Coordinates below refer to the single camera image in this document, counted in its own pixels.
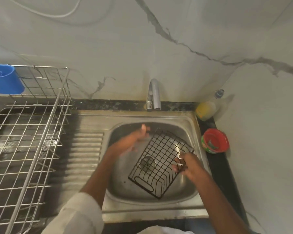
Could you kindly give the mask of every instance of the yellow dish soap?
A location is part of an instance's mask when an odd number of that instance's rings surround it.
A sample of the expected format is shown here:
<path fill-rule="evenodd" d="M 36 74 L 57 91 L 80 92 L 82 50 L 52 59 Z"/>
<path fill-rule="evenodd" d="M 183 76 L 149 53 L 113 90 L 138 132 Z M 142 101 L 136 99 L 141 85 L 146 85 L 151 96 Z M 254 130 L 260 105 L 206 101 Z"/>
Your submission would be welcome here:
<path fill-rule="evenodd" d="M 221 105 L 220 99 L 224 95 L 224 92 L 224 90 L 217 90 L 212 98 L 210 98 L 206 102 L 200 103 L 197 106 L 195 113 L 200 120 L 206 121 L 218 111 Z"/>

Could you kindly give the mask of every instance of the black granite countertop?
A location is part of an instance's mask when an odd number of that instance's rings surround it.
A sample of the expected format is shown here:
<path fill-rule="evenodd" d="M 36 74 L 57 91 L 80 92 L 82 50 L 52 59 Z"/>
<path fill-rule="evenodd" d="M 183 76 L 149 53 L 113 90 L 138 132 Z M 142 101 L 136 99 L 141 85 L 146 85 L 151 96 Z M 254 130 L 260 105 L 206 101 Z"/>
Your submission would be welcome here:
<path fill-rule="evenodd" d="M 113 111 L 144 111 L 145 101 L 129 100 L 105 100 L 105 99 L 74 99 L 77 110 L 113 110 Z M 189 102 L 161 102 L 162 111 L 194 111 L 196 103 Z M 203 122 L 198 119 L 201 134 L 208 128 L 216 128 L 213 118 Z M 227 200 L 233 206 L 238 215 L 248 224 L 246 213 L 241 202 L 240 195 L 234 177 L 232 175 L 226 153 L 207 154 L 207 159 L 211 169 L 214 181 L 219 186 Z M 199 219 L 190 219 L 191 222 L 200 222 Z M 106 224 L 104 233 L 138 233 L 143 229 L 159 225 L 177 228 L 186 231 L 189 220 L 153 220 L 137 221 L 129 223 L 111 223 Z"/>

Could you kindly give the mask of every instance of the faucet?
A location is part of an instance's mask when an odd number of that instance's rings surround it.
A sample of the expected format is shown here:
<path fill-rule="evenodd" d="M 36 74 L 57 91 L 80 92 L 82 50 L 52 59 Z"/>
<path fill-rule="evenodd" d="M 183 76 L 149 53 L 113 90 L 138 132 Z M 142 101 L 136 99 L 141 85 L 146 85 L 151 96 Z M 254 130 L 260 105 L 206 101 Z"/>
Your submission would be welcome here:
<path fill-rule="evenodd" d="M 149 84 L 149 91 L 146 98 L 146 110 L 151 112 L 152 110 L 160 111 L 160 90 L 158 88 L 157 79 L 151 79 Z"/>

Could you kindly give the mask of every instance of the stainless steel dish rack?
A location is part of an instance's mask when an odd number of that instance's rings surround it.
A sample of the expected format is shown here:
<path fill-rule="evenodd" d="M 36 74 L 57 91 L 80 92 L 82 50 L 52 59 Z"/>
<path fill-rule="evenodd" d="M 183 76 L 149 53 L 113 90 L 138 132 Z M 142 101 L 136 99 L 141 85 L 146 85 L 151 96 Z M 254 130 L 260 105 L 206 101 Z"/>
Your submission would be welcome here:
<path fill-rule="evenodd" d="M 0 96 L 0 233 L 39 222 L 51 164 L 74 104 L 68 68 L 15 65 L 25 91 Z"/>

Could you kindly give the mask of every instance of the bottle cap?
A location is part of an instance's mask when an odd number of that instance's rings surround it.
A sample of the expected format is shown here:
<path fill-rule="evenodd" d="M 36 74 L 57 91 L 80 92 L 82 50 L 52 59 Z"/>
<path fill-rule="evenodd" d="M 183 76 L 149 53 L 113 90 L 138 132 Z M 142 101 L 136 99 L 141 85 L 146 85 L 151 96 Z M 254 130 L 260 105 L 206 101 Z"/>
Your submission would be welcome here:
<path fill-rule="evenodd" d="M 215 92 L 215 98 L 222 98 L 222 96 L 224 95 L 224 90 L 217 90 L 216 92 Z"/>

